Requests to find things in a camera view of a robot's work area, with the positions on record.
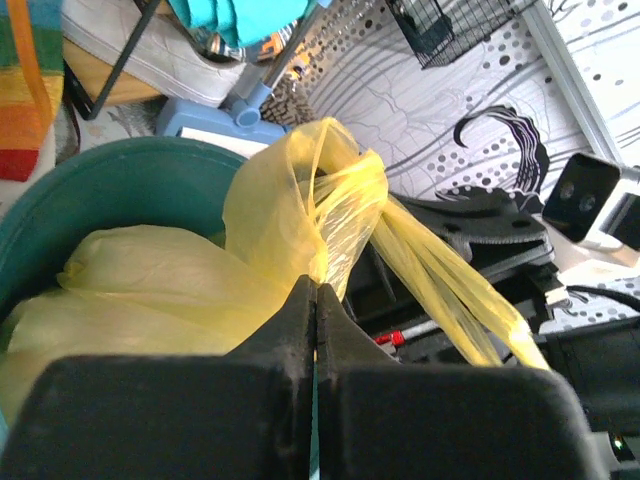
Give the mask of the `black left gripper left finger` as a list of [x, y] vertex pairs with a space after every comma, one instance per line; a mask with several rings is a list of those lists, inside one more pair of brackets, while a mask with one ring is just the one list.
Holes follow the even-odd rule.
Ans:
[[306, 479], [316, 285], [223, 356], [72, 356], [36, 381], [5, 479]]

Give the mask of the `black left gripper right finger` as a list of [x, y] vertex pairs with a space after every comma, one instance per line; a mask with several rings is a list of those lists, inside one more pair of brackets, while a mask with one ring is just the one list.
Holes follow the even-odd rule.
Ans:
[[604, 479], [574, 390], [520, 367], [405, 365], [318, 291], [324, 479]]

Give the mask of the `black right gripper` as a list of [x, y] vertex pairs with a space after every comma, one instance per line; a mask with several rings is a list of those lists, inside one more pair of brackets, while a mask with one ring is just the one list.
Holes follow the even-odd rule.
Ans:
[[[541, 332], [565, 303], [547, 230], [505, 193], [461, 200], [397, 198], [421, 224], [449, 243], [528, 322], [553, 368], [563, 368], [561, 344]], [[373, 247], [368, 246], [349, 280], [344, 308], [381, 347], [402, 363], [465, 362], [444, 332]]]

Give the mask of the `yellow plastic trash bag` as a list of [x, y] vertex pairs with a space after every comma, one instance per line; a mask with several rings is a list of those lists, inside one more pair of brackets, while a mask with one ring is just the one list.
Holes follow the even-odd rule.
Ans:
[[223, 355], [308, 276], [346, 293], [375, 247], [462, 356], [498, 366], [491, 338], [546, 368], [520, 313], [389, 192], [380, 156], [335, 119], [299, 126], [244, 160], [222, 232], [138, 224], [96, 230], [52, 288], [21, 301], [1, 345], [1, 412], [13, 423], [54, 360], [80, 354]]

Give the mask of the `teal plastic trash bin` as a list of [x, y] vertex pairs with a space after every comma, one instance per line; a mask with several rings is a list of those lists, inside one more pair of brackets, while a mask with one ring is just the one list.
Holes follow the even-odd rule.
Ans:
[[12, 310], [55, 284], [96, 230], [150, 224], [205, 237], [223, 231], [223, 204], [241, 156], [174, 137], [108, 143], [37, 180], [1, 219], [1, 345]]

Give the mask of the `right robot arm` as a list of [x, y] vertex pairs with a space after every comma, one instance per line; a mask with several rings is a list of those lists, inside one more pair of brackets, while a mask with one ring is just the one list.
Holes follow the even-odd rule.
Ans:
[[[403, 197], [400, 202], [461, 253], [528, 321], [551, 367], [577, 392], [612, 478], [638, 478], [638, 315], [611, 317], [564, 332], [542, 329], [565, 298], [586, 300], [594, 295], [632, 310], [638, 310], [638, 299], [607, 288], [563, 289], [547, 230], [504, 193], [448, 202]], [[554, 293], [561, 298], [553, 299]], [[354, 267], [344, 306], [402, 363], [464, 361], [372, 245], [365, 247]]]

